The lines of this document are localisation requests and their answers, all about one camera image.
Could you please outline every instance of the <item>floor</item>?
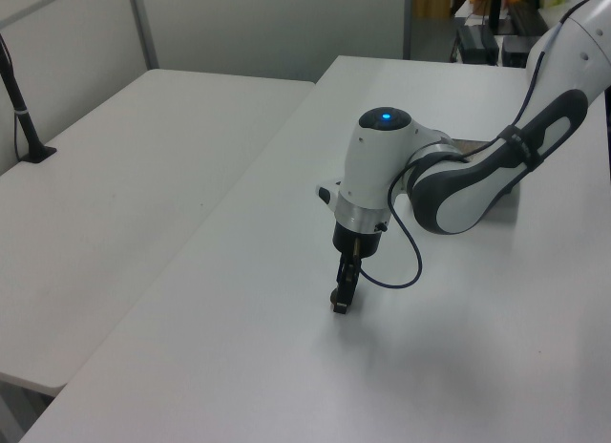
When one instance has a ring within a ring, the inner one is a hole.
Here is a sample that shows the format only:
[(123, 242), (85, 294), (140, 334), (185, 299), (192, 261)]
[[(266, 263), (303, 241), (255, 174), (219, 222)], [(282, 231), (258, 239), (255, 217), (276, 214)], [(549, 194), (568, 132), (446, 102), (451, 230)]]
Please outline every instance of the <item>floor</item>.
[(52, 399), (0, 382), (0, 443), (16, 443), (40, 417)]
[(411, 59), (447, 63), (458, 26), (453, 18), (414, 18), (411, 22)]

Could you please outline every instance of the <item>table surface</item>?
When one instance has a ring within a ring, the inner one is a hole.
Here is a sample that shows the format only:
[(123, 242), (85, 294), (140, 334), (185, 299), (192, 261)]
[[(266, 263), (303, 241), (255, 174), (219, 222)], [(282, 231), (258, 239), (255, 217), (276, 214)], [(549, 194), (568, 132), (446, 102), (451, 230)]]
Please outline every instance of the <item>table surface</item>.
[[(520, 189), (453, 237), (418, 227), (421, 281), (330, 310), (341, 176), (368, 109), (487, 140), (522, 70), (340, 57), (24, 443), (608, 441), (611, 197), (603, 100)], [(414, 272), (391, 223), (363, 267)]]
[(0, 380), (55, 395), (313, 85), (151, 71), (0, 178)]

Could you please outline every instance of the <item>black stand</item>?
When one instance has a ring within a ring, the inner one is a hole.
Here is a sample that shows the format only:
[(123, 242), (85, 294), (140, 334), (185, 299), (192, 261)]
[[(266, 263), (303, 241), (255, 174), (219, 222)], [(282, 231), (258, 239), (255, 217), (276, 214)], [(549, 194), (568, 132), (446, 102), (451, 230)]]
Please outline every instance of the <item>black stand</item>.
[(516, 33), (514, 25), (509, 20), (500, 20), (500, 5), (502, 0), (491, 0), (488, 25), (494, 35), (512, 35)]
[(28, 107), (26, 106), (26, 102), (24, 101), (21, 91), (19, 90), (19, 86), (17, 85), (17, 80), (15, 79), (12, 69), (9, 51), (1, 36), (0, 75), (2, 75), (2, 80), (4, 81), (4, 85), (7, 88), (9, 97), (11, 98), (12, 107), (17, 114), (17, 118), (19, 119), (19, 123), (23, 129), (23, 133), (26, 136), (28, 145), (30, 146), (30, 151), (21, 159), (22, 161), (27, 161), (29, 163), (39, 163), (57, 152), (57, 150), (53, 149), (52, 147), (45, 147), (38, 138), (38, 134), (36, 133), (36, 129), (32, 123), (32, 118), (28, 112)]

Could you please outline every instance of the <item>white desk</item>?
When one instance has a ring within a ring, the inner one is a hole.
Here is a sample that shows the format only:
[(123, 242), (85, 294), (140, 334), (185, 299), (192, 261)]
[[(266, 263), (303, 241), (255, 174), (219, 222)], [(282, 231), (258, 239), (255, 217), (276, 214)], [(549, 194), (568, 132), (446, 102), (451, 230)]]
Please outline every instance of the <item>white desk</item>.
[(55, 395), (312, 84), (151, 71), (0, 178), (0, 380)]
[[(493, 137), (524, 71), (339, 58), (23, 443), (608, 441), (611, 200), (603, 101), (498, 212), (422, 231), (414, 288), (359, 284), (329, 309), (341, 175), (364, 111), (393, 105), (455, 137)], [(364, 262), (414, 271), (397, 228)]]

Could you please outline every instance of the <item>black cable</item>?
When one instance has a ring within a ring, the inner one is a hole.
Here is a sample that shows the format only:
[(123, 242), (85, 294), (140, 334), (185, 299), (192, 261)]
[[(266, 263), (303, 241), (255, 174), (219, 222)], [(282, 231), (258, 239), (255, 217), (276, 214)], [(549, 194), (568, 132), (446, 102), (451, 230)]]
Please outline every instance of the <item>black cable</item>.
[(416, 244), (416, 241), (413, 239), (413, 236), (411, 235), (410, 231), (405, 226), (405, 224), (401, 221), (401, 219), (399, 218), (399, 215), (397, 214), (397, 211), (395, 211), (394, 207), (392, 206), (392, 191), (394, 190), (394, 186), (399, 182), (399, 180), (401, 180), (401, 178), (403, 178), (403, 176), (405, 176), (405, 174), (408, 171), (410, 171), (410, 169), (414, 165), (415, 165), (415, 161), (410, 163), (410, 164), (408, 164), (408, 166), (406, 166), (405, 169), (403, 169), (397, 175), (397, 177), (394, 178), (394, 180), (392, 181), (392, 183), (390, 184), (390, 187), (389, 187), (389, 193), (387, 195), (387, 204), (389, 205), (390, 213), (392, 214), (394, 219), (397, 221), (397, 223), (399, 224), (399, 226), (403, 230), (403, 233), (405, 233), (405, 236), (407, 236), (408, 240), (410, 240), (411, 247), (413, 247), (413, 251), (416, 254), (416, 260), (418, 261), (418, 271), (416, 272), (416, 275), (414, 276), (414, 278), (411, 281), (409, 281), (408, 283), (401, 284), (401, 285), (391, 285), (391, 284), (385, 284), (385, 283), (382, 283), (382, 282), (380, 282), (380, 281), (378, 281), (376, 279), (373, 279), (372, 277), (370, 277), (369, 274), (367, 274), (365, 272), (365, 270), (363, 268), (361, 268), (361, 274), (365, 277), (365, 279), (367, 279), (371, 283), (379, 285), (380, 287), (383, 287), (383, 288), (394, 288), (394, 289), (407, 288), (407, 287), (409, 287), (411, 285), (416, 284), (416, 282), (420, 279), (420, 276), (422, 275), (422, 256), (420, 255), (420, 249), (418, 249), (418, 245)]
[[(486, 11), (488, 11), (489, 3), (492, 3), (492, 0), (484, 1), (484, 12), (481, 15), (481, 27), (479, 28), (479, 41), (481, 42), (482, 47), (484, 47), (484, 50), (486, 49), (486, 45), (484, 44), (484, 28), (485, 28), (484, 18), (486, 17)], [(488, 64), (490, 66), (498, 66), (498, 63), (496, 62), (496, 60), (492, 59), (492, 55), (487, 50), (486, 50), (486, 60), (488, 61)]]
[[(7, 43), (4, 41), (4, 37), (2, 37), (2, 34), (0, 34), (0, 49), (2, 51), (4, 51), (4, 53), (7, 54), (7, 60), (9, 61), (9, 66), (11, 67), (11, 74), (14, 75), (14, 70), (13, 70), (13, 66), (12, 66), (12, 58), (11, 58), (11, 52), (9, 52), (9, 47), (7, 47)], [(15, 148), (15, 156), (17, 158), (17, 161), (21, 161), (21, 158), (19, 157), (19, 151), (17, 150), (17, 113), (14, 112), (13, 113), (13, 145)]]
[[(580, 2), (580, 3), (578, 3), (577, 5), (575, 5), (572, 9), (570, 9), (568, 12), (566, 12), (564, 14), (564, 16), (560, 19), (559, 23), (561, 25), (563, 25), (564, 22), (568, 19), (568, 17), (574, 11), (576, 11), (579, 7), (581, 7), (583, 4), (585, 4), (588, 1), (589, 0), (584, 0), (584, 1)], [(485, 21), (484, 17), (485, 16), (486, 16), (486, 8), (484, 8), (484, 13), (483, 13), (483, 15), (481, 17), (482, 32), (480, 33), (480, 37), (483, 37), (482, 34), (483, 34), (483, 26), (484, 26), (484, 21)], [(528, 103), (531, 100), (531, 96), (533, 95), (533, 90), (535, 89), (535, 85), (537, 83), (538, 72), (541, 69), (541, 64), (543, 62), (543, 57), (544, 56), (545, 56), (545, 52), (541, 52), (540, 55), (538, 56), (537, 64), (536, 64), (535, 70), (533, 72), (533, 78), (531, 79), (531, 83), (530, 83), (529, 88), (528, 88), (528, 93), (526, 94), (526, 97), (524, 98), (524, 102), (522, 103), (522, 107), (520, 108), (519, 112), (517, 113), (517, 117), (514, 120), (514, 123), (512, 123), (513, 125), (515, 125), (516, 123), (519, 122), (519, 120), (522, 117), (522, 114), (526, 110), (526, 107), (528, 106)], [(456, 157), (448, 157), (448, 158), (444, 158), (444, 159), (464, 159), (464, 158), (470, 157), (472, 155), (478, 154), (479, 152), (489, 148), (490, 146), (492, 146), (498, 140), (499, 140), (499, 137), (491, 140), (490, 142), (482, 145), (481, 147), (476, 148), (475, 150), (472, 150), (471, 152), (468, 152), (467, 154), (463, 154), (463, 155), (456, 156)], [(370, 281), (371, 283), (373, 283), (375, 285), (379, 285), (379, 286), (384, 287), (384, 288), (391, 288), (391, 289), (407, 288), (407, 287), (409, 287), (411, 285), (414, 285), (416, 282), (418, 282), (418, 280), (420, 279), (420, 276), (422, 275), (422, 256), (420, 254), (420, 249), (418, 249), (418, 245), (416, 244), (413, 236), (411, 235), (410, 231), (405, 226), (405, 224), (401, 221), (401, 219), (399, 218), (399, 215), (394, 210), (394, 207), (392, 205), (392, 192), (394, 190), (395, 185), (399, 182), (399, 180), (401, 178), (403, 178), (406, 175), (406, 173), (408, 171), (410, 171), (410, 169), (415, 165), (415, 163), (416, 163), (416, 161), (408, 164), (408, 166), (406, 166), (405, 169), (403, 169), (397, 175), (397, 177), (394, 178), (394, 180), (392, 181), (392, 183), (390, 184), (390, 187), (389, 187), (389, 192), (388, 192), (388, 195), (387, 195), (387, 204), (389, 206), (390, 212), (392, 213), (392, 216), (397, 221), (397, 223), (399, 224), (399, 226), (403, 230), (403, 233), (405, 233), (405, 235), (408, 238), (408, 240), (410, 240), (411, 247), (413, 248), (413, 251), (416, 254), (416, 260), (418, 261), (418, 270), (416, 271), (416, 274), (413, 277), (413, 279), (411, 281), (409, 281), (408, 283), (401, 284), (401, 285), (391, 285), (391, 284), (382, 283), (382, 282), (380, 282), (380, 281), (370, 277), (370, 275), (367, 274), (363, 268), (361, 268), (361, 274), (365, 277), (365, 279), (367, 279), (368, 281)]]
[[(583, 4), (585, 4), (588, 1), (590, 0), (583, 0), (579, 2), (578, 4), (576, 4), (574, 7), (572, 7), (571, 9), (569, 9), (569, 11), (566, 12), (564, 16), (562, 16), (562, 18), (560, 18), (560, 21), (559, 21), (560, 25), (563, 25), (566, 22), (566, 20), (568, 20), (569, 16), (573, 14), (574, 11), (576, 11), (579, 7), (581, 7)], [(537, 64), (535, 66), (535, 70), (533, 71), (533, 78), (531, 78), (531, 84), (528, 86), (528, 93), (526, 94), (526, 97), (524, 98), (524, 102), (522, 103), (522, 107), (520, 108), (519, 112), (517, 113), (516, 119), (514, 120), (512, 125), (515, 125), (516, 123), (519, 122), (519, 120), (522, 118), (522, 114), (524, 114), (524, 111), (526, 110), (526, 106), (528, 106), (528, 103), (531, 100), (531, 96), (533, 95), (533, 90), (535, 89), (535, 84), (537, 83), (538, 72), (541, 69), (541, 64), (543, 63), (544, 56), (545, 56), (545, 52), (541, 52), (538, 56)]]
[(533, 95), (533, 91), (535, 90), (535, 84), (537, 83), (538, 72), (541, 69), (541, 63), (543, 62), (544, 56), (545, 56), (545, 52), (541, 52), (538, 56), (537, 65), (535, 66), (535, 71), (533, 72), (533, 78), (531, 78), (531, 84), (528, 86), (528, 93), (526, 94), (526, 97), (524, 97), (524, 102), (522, 102), (522, 107), (520, 108), (519, 112), (517, 113), (516, 119), (514, 119), (514, 122), (512, 123), (512, 125), (515, 125), (516, 123), (519, 122), (519, 120), (522, 118), (522, 114), (524, 114), (524, 111), (526, 110), (526, 106), (528, 106), (528, 103), (531, 101), (531, 96)]
[(13, 144), (15, 146), (15, 157), (17, 158), (17, 162), (21, 161), (21, 158), (19, 157), (19, 150), (17, 150), (17, 113), (14, 113), (14, 138), (13, 138)]
[(7, 44), (4, 41), (4, 37), (2, 37), (2, 34), (0, 34), (0, 48), (2, 48), (4, 53), (7, 54), (7, 59), (9, 60), (9, 66), (11, 66), (11, 74), (14, 74), (14, 70), (13, 70), (13, 67), (12, 67), (11, 52), (9, 52), (9, 47), (7, 47)]

